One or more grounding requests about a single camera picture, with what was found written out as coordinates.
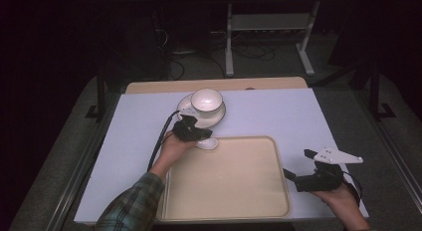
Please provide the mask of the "white metal table frame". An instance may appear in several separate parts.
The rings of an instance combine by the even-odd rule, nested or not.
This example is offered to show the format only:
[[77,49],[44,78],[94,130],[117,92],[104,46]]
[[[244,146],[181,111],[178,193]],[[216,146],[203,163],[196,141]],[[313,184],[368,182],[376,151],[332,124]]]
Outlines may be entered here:
[[298,55],[301,59],[306,75],[311,77],[316,72],[307,54],[307,45],[317,19],[320,2],[316,1],[309,13],[288,14],[234,14],[232,5],[228,5],[226,48],[225,48],[225,76],[233,78],[234,63],[232,52],[232,33],[246,31],[287,31],[302,30],[305,32],[300,43],[296,43]]

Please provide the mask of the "person's left hand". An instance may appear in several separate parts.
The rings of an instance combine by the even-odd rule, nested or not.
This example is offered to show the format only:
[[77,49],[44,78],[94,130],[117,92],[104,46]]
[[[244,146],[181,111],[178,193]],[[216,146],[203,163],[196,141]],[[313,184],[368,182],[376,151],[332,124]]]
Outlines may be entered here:
[[164,179],[171,166],[182,157],[186,150],[195,145],[196,141],[182,141],[172,131],[168,131],[164,137],[160,154],[150,172]]

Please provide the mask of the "black metal stand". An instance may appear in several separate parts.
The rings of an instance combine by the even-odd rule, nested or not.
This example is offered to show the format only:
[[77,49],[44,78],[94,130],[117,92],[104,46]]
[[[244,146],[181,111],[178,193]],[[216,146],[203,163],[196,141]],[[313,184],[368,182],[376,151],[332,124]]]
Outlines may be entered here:
[[389,104],[379,102],[380,71],[376,62],[371,66],[370,85],[369,85],[369,111],[372,116],[381,121],[383,118],[395,117],[395,113]]
[[104,71],[98,69],[97,72],[97,104],[90,106],[86,117],[95,118],[100,121],[106,112],[106,84],[104,79]]

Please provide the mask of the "white ceramic spoon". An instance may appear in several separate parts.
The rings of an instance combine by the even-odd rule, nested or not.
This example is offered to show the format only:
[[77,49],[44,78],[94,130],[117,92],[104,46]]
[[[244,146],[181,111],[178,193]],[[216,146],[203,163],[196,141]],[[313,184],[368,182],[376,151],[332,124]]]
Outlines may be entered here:
[[218,139],[215,137],[199,140],[196,144],[198,148],[205,149],[205,150],[212,150],[216,148],[217,145],[218,145]]

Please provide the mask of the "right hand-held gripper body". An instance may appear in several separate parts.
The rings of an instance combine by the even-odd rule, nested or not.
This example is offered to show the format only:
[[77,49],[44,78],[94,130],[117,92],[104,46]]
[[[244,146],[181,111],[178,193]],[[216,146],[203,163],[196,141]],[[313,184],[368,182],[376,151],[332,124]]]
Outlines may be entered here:
[[337,189],[344,181],[341,164],[362,163],[363,158],[344,151],[325,147],[317,151],[313,174],[297,176],[293,181],[297,192],[330,191]]

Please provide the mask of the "white plate with dark rim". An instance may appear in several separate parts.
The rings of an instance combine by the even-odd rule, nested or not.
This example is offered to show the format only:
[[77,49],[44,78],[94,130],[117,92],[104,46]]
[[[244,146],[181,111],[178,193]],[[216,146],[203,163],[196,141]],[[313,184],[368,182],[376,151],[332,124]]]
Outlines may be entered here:
[[191,103],[192,95],[188,95],[184,97],[177,106],[178,110],[178,119],[182,120],[182,116],[194,116],[197,119],[197,123],[195,124],[196,127],[199,128],[208,128],[211,127],[222,120],[226,113],[226,106],[222,104],[220,108],[212,114],[210,117],[206,115],[201,115],[192,105]]

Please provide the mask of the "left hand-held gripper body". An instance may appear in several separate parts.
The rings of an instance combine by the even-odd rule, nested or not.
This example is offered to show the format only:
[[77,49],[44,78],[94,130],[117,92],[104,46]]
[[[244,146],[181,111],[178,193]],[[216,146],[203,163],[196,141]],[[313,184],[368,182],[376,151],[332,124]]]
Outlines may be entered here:
[[176,135],[182,141],[199,141],[200,139],[200,129],[195,125],[188,123],[188,117],[190,115],[185,115],[180,113],[181,119],[177,121],[172,129],[174,135]]

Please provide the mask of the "white ceramic bowl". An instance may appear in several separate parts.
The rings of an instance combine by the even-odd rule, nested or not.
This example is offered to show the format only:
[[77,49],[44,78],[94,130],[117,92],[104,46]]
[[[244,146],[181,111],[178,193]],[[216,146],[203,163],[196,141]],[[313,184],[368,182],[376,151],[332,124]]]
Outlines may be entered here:
[[191,97],[193,107],[201,112],[214,112],[223,104],[222,95],[213,89],[196,91]]

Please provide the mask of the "person's right hand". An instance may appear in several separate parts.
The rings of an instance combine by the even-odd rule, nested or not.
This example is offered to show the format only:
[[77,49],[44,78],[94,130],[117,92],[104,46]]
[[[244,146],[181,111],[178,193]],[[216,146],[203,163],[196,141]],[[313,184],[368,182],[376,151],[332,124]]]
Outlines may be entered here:
[[319,198],[332,210],[346,210],[357,208],[359,199],[353,186],[342,184],[340,187],[330,191],[312,191],[312,195]]

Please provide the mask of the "beige plastic tray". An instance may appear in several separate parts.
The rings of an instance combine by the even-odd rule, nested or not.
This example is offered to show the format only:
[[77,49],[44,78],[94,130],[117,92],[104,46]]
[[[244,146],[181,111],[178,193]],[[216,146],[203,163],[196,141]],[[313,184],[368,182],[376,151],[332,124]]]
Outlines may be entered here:
[[189,149],[171,168],[163,222],[279,219],[291,204],[276,143],[268,136],[221,137]]

